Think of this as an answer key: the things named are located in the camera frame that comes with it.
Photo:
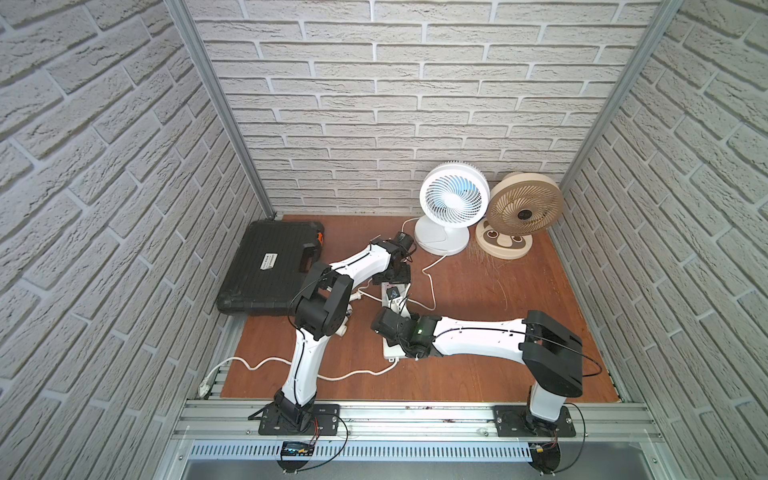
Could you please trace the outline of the white power strip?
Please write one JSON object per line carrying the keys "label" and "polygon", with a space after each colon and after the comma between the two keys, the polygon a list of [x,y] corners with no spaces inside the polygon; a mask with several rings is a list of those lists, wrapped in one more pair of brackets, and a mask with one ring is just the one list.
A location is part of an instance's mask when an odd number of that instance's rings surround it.
{"label": "white power strip", "polygon": [[[411,283],[394,284],[383,282],[381,284],[382,305],[390,308],[399,315],[408,318],[410,312],[407,307],[408,295]],[[403,349],[396,344],[390,346],[386,339],[383,340],[383,355],[390,362],[406,357]]]}

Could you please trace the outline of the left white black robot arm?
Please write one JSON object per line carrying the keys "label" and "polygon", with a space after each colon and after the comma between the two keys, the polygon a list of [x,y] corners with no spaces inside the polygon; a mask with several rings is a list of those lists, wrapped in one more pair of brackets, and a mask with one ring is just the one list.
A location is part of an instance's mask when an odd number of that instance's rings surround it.
{"label": "left white black robot arm", "polygon": [[274,396],[280,417],[303,431],[312,421],[317,379],[330,338],[348,317],[354,288],[373,278],[390,281],[408,273],[407,260],[416,251],[405,232],[392,239],[376,238],[363,250],[339,262],[314,264],[290,302],[296,344],[288,377]]}

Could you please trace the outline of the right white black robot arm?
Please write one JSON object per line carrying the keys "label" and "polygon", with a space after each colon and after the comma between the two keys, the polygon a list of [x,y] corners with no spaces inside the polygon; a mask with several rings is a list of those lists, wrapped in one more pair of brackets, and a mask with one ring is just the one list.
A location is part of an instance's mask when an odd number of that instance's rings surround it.
{"label": "right white black robot arm", "polygon": [[408,358],[476,355],[502,358],[528,368],[534,378],[526,421],[555,424],[568,398],[583,394],[580,337],[542,311],[501,322],[466,321],[436,315],[403,317],[383,308],[371,329]]}

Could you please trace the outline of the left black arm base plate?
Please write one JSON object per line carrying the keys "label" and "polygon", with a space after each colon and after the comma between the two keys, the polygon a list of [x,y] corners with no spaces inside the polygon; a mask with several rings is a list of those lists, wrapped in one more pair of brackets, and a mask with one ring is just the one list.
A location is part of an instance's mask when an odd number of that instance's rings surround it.
{"label": "left black arm base plate", "polygon": [[309,410],[284,411],[271,402],[259,411],[258,434],[262,436],[335,436],[339,427],[340,405],[313,404]]}

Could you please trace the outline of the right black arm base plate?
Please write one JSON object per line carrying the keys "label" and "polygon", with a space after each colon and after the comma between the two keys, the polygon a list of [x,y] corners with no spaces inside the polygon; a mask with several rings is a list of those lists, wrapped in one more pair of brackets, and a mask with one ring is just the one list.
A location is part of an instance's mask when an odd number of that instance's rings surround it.
{"label": "right black arm base plate", "polygon": [[494,425],[499,437],[573,438],[576,429],[567,407],[560,409],[556,421],[543,420],[528,411],[526,405],[494,405]]}

